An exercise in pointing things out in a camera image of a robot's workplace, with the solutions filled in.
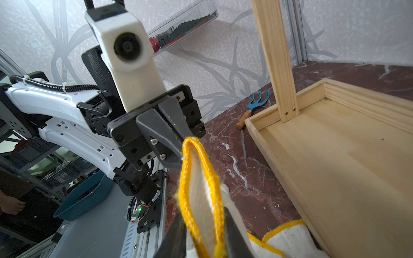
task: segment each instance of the wooden post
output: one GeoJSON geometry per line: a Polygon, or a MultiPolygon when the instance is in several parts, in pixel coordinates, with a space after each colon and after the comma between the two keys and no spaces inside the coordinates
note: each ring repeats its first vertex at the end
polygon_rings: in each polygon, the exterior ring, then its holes
{"type": "Polygon", "coordinates": [[[279,0],[251,0],[282,122],[300,114],[279,0]]]}

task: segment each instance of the wooden box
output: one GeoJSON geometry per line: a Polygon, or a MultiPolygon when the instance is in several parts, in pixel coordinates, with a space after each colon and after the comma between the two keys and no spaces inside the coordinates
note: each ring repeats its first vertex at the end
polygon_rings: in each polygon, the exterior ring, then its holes
{"type": "Polygon", "coordinates": [[[413,102],[330,79],[296,94],[278,1],[252,0],[277,104],[245,123],[332,257],[413,256],[413,102]]]}

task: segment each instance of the screw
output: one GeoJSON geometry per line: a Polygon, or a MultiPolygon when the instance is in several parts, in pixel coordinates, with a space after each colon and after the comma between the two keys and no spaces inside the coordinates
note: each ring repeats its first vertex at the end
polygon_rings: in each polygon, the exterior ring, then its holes
{"type": "Polygon", "coordinates": [[[124,137],[123,137],[123,135],[117,135],[117,136],[115,137],[115,140],[116,140],[117,142],[121,142],[121,141],[124,140],[124,137]]]}

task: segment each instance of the garden hand rake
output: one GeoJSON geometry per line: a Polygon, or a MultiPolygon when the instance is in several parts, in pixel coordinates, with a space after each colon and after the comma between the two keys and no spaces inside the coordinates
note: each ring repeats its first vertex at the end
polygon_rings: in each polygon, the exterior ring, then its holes
{"type": "Polygon", "coordinates": [[[252,110],[254,110],[254,108],[256,107],[260,107],[264,105],[267,102],[267,100],[270,98],[270,90],[267,90],[267,97],[265,98],[263,102],[259,103],[259,101],[261,100],[261,92],[258,92],[258,94],[259,94],[259,98],[257,102],[255,102],[254,104],[252,103],[254,101],[254,93],[252,94],[252,99],[250,103],[247,105],[248,110],[244,113],[244,115],[241,117],[241,119],[238,121],[236,125],[238,130],[242,130],[242,128],[245,125],[245,120],[251,116],[252,110]]]}

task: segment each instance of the wallpaper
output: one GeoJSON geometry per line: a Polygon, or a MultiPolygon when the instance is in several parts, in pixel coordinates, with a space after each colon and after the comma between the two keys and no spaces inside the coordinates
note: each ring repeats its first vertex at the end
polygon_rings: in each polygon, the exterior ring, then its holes
{"type": "Polygon", "coordinates": [[[413,65],[412,0],[300,0],[309,60],[413,65]]]}
{"type": "MultiPolygon", "coordinates": [[[[297,65],[286,12],[280,0],[292,65],[297,65]]],[[[150,31],[193,0],[126,0],[126,9],[150,31]]],[[[95,6],[111,3],[95,0],[95,6]]],[[[219,16],[158,54],[155,62],[168,89],[191,87],[203,120],[209,121],[270,82],[249,0],[217,0],[219,16]]],[[[54,83],[94,83],[81,54],[97,45],[84,19],[82,0],[3,0],[0,48],[24,71],[40,70],[54,83]]]]}

